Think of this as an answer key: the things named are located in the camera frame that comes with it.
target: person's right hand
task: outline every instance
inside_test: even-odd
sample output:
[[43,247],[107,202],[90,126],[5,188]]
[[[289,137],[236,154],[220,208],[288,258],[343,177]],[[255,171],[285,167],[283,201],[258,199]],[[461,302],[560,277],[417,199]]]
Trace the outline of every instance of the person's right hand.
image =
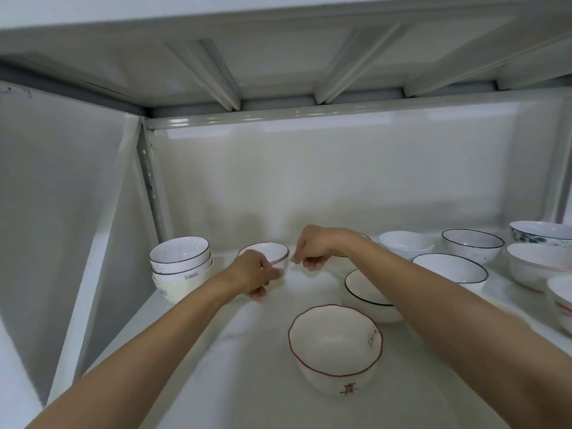
[[339,251],[340,242],[349,229],[327,228],[309,225],[304,227],[291,260],[295,264],[302,262],[310,271],[321,269],[332,256],[343,256]]

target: forearm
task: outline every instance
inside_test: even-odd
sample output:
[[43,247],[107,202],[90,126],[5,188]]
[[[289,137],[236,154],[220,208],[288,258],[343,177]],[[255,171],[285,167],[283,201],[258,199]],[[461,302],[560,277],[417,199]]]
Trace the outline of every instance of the forearm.
[[234,295],[214,277],[78,380],[30,429],[137,428],[176,367]]
[[566,421],[556,411],[570,412],[567,354],[462,286],[359,235],[347,234],[337,250],[513,427],[546,425],[548,409]]

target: shelf surface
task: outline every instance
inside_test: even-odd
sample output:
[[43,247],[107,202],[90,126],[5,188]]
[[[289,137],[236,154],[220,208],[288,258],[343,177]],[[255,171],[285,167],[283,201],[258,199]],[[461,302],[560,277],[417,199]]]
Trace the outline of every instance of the shelf surface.
[[[216,258],[221,268],[235,253]],[[509,279],[506,260],[483,293],[520,308],[533,329],[572,355],[572,340],[550,316],[544,295]],[[351,397],[326,397],[299,372],[288,348],[292,320],[309,307],[340,304],[340,280],[290,265],[262,303],[226,305],[177,368],[142,428],[507,428],[406,324],[381,325],[384,352],[374,381]],[[94,366],[161,317],[171,305],[156,291]]]

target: upper shelf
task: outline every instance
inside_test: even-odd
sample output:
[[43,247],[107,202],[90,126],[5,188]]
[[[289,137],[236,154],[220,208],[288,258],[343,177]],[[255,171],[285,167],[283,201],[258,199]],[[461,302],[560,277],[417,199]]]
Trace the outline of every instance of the upper shelf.
[[142,107],[217,111],[458,82],[512,89],[572,73],[572,0],[361,1],[50,0],[42,11],[37,0],[38,12],[18,16],[13,0],[0,13],[0,63]]

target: person's left hand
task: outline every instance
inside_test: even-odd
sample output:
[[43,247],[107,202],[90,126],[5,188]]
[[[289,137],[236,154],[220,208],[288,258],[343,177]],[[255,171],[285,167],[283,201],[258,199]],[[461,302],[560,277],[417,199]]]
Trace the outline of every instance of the person's left hand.
[[273,268],[266,257],[257,251],[246,250],[218,276],[224,280],[233,292],[248,294],[254,300],[266,295],[266,288],[271,280],[281,278],[284,271]]

